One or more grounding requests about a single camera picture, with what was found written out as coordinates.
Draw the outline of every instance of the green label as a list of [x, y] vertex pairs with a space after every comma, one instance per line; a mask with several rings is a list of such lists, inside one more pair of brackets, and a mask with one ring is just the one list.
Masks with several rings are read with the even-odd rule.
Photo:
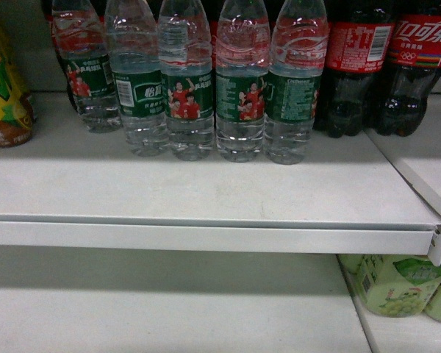
[[430, 261], [407, 259], [393, 264], [397, 272], [413, 285], [422, 285], [441, 277], [441, 265], [436, 267]]
[[265, 114], [263, 76], [216, 76], [217, 114], [230, 121], [257, 120]]
[[107, 55], [63, 61], [75, 97], [102, 97], [114, 92], [110, 59]]
[[212, 76], [168, 76], [162, 74], [165, 113], [172, 118], [208, 118], [213, 114]]
[[301, 123], [312, 120], [317, 106], [320, 77], [298, 79], [268, 74], [266, 113], [276, 121]]
[[144, 74], [112, 73], [121, 113], [146, 118], [163, 112], [162, 77], [160, 71]]

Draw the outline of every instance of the water bottle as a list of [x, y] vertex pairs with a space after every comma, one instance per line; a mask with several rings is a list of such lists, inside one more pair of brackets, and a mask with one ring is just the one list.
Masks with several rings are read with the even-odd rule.
[[264, 149], [278, 164], [303, 160], [311, 137], [329, 27], [323, 0], [286, 0], [271, 41]]
[[157, 25], [146, 0], [109, 0], [105, 26], [127, 143], [138, 156], [168, 147]]
[[261, 152], [269, 62], [263, 0], [226, 0], [216, 42], [216, 135], [226, 160], [248, 162]]
[[200, 0], [164, 0], [159, 60], [170, 149], [180, 160], [209, 155], [214, 138], [211, 35]]
[[57, 47], [68, 83], [90, 132], [121, 127], [103, 24], [90, 0], [54, 0]]

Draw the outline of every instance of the coca-cola bottle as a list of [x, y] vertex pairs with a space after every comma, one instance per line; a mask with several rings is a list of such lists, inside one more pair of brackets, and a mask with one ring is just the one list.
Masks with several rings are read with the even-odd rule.
[[441, 77], [441, 0], [408, 1], [399, 15], [368, 114], [380, 135], [409, 136]]
[[331, 32], [318, 99], [316, 129], [329, 136], [362, 130], [365, 95], [384, 63], [395, 26], [394, 0], [329, 1]]

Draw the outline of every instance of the price tag holder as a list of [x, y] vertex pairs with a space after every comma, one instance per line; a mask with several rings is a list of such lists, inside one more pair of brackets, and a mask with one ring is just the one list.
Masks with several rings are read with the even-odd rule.
[[441, 265], [441, 232], [435, 230], [428, 250], [428, 258], [435, 266]]

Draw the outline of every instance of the shelf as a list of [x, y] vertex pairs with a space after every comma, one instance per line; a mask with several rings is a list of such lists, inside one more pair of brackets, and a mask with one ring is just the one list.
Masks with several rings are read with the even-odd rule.
[[370, 353], [333, 255], [0, 246], [0, 352]]
[[[346, 274], [353, 285], [353, 276]], [[425, 313], [408, 318], [386, 318], [365, 308], [352, 294], [373, 353], [441, 353], [441, 323]]]
[[37, 95], [35, 136], [0, 149], [0, 244], [426, 254], [441, 218], [365, 133], [313, 133], [299, 165], [186, 163], [90, 134], [65, 94]]
[[430, 96], [417, 131], [406, 138], [367, 132], [409, 184], [441, 215], [441, 95]]

